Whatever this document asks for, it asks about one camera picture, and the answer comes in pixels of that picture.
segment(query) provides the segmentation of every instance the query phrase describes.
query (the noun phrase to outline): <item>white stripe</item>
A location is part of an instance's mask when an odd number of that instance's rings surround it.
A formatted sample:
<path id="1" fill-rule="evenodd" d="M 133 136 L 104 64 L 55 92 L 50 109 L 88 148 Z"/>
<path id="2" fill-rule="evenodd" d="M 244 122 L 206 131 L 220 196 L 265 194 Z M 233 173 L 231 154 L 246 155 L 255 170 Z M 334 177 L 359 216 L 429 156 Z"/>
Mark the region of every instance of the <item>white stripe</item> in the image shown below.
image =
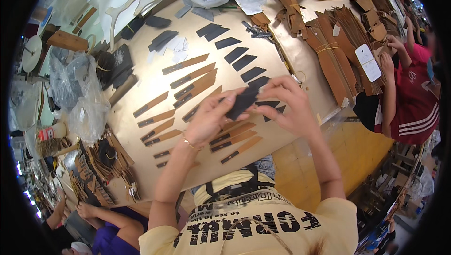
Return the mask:
<path id="1" fill-rule="evenodd" d="M 427 130 L 427 129 L 431 128 L 432 126 L 434 126 L 434 124 L 435 124 L 435 122 L 437 121 L 437 119 L 438 119 L 438 116 L 435 117 L 435 120 L 433 120 L 434 123 L 432 123 L 431 125 L 429 125 L 429 127 L 427 127 L 427 128 L 424 128 L 424 129 L 418 130 L 418 131 L 413 131 L 413 132 L 406 132 L 406 133 L 402 133 L 402 134 L 399 134 L 399 135 L 414 135 L 414 134 L 418 134 L 418 133 L 424 132 L 425 130 Z"/>
<path id="2" fill-rule="evenodd" d="M 435 111 L 435 109 L 437 108 L 437 106 L 438 106 L 438 104 L 435 103 L 434 108 L 433 108 L 432 111 L 431 111 L 431 114 L 429 114 L 429 116 L 427 116 L 425 119 L 421 119 L 421 120 L 418 120 L 418 121 L 415 121 L 415 122 L 410 122 L 410 123 L 401 124 L 401 125 L 398 126 L 398 128 L 417 125 L 417 124 L 420 124 L 420 123 L 423 123 L 423 122 L 429 120 L 429 119 L 432 117 L 432 115 L 434 114 L 434 111 Z"/>
<path id="3" fill-rule="evenodd" d="M 436 117 L 437 115 L 438 115 L 438 108 L 435 110 L 434 116 L 432 117 L 432 119 L 431 119 L 429 122 L 424 123 L 424 124 L 421 124 L 421 125 L 419 125 L 419 126 L 415 126 L 415 127 L 403 128 L 403 129 L 399 130 L 399 133 L 405 132 L 405 131 L 411 131 L 411 130 L 421 129 L 421 128 L 424 128 L 424 127 L 426 127 L 426 126 L 429 126 L 429 124 L 432 123 L 432 122 L 435 120 L 435 117 Z"/>

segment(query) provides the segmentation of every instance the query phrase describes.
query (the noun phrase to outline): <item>dark hair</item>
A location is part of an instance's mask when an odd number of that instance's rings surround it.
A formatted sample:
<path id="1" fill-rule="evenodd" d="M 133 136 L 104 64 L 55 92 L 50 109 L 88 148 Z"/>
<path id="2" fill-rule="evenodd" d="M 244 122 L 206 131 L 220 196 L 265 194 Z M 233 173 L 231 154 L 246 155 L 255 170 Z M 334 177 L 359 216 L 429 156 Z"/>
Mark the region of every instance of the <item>dark hair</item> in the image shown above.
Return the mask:
<path id="1" fill-rule="evenodd" d="M 386 252 L 390 255 L 394 255 L 399 249 L 399 245 L 397 243 L 392 242 L 390 245 L 390 250 L 387 250 Z"/>

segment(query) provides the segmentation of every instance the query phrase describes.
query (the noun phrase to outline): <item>paper tag with writing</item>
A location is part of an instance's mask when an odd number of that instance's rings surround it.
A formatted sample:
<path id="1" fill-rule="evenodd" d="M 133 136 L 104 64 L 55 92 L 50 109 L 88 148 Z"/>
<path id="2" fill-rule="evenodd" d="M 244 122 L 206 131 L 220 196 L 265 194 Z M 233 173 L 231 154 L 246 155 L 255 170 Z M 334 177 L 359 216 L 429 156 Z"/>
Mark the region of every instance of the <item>paper tag with writing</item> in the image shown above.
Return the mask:
<path id="1" fill-rule="evenodd" d="M 362 68 L 364 69 L 364 72 L 370 82 L 374 82 L 377 78 L 382 76 L 379 65 L 377 64 L 373 54 L 366 44 L 358 47 L 355 50 L 355 55 L 357 56 L 357 59 L 362 65 Z"/>

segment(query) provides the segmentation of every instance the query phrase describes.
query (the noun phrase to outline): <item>hand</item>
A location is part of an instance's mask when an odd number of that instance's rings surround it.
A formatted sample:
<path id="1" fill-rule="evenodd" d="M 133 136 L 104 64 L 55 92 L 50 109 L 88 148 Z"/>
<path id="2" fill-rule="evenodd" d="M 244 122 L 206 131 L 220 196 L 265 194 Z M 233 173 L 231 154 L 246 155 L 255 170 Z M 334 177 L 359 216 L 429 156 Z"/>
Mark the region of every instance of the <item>hand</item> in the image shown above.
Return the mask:
<path id="1" fill-rule="evenodd" d="M 262 89 L 263 92 L 257 98 L 261 100 L 278 98 L 290 106 L 291 111 L 280 113 L 268 105 L 262 105 L 254 112 L 274 120 L 280 127 L 297 136 L 309 139 L 314 134 L 321 133 L 310 111 L 307 94 L 299 88 L 298 83 L 291 76 L 273 78 Z"/>
<path id="2" fill-rule="evenodd" d="M 83 202 L 77 205 L 78 215 L 83 219 L 97 218 L 98 209 L 100 208 Z"/>
<path id="3" fill-rule="evenodd" d="M 388 44 L 387 46 L 393 49 L 405 49 L 404 45 L 393 35 L 387 35 Z"/>
<path id="4" fill-rule="evenodd" d="M 226 113 L 235 104 L 236 96 L 245 89 L 228 90 L 222 94 L 205 98 L 186 129 L 185 138 L 187 141 L 198 149 L 207 145 L 225 124 L 232 122 L 231 119 L 226 117 Z M 249 114 L 242 113 L 236 120 L 242 121 L 247 118 L 249 118 Z"/>
<path id="5" fill-rule="evenodd" d="M 395 66 L 393 64 L 392 58 L 386 53 L 383 52 L 380 55 L 382 70 L 384 71 L 385 77 L 387 79 L 395 80 Z"/>

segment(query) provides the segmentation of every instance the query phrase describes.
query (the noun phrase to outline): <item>wooden block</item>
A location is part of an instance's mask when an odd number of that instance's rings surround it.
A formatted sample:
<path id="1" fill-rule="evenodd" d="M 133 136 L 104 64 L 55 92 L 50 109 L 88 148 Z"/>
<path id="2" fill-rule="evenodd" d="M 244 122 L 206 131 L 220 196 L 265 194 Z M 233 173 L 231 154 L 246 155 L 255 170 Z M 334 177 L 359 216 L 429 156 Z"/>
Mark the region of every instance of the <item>wooden block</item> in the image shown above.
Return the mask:
<path id="1" fill-rule="evenodd" d="M 88 41 L 78 36 L 58 30 L 47 40 L 47 45 L 52 45 L 75 52 L 79 50 L 87 51 Z"/>

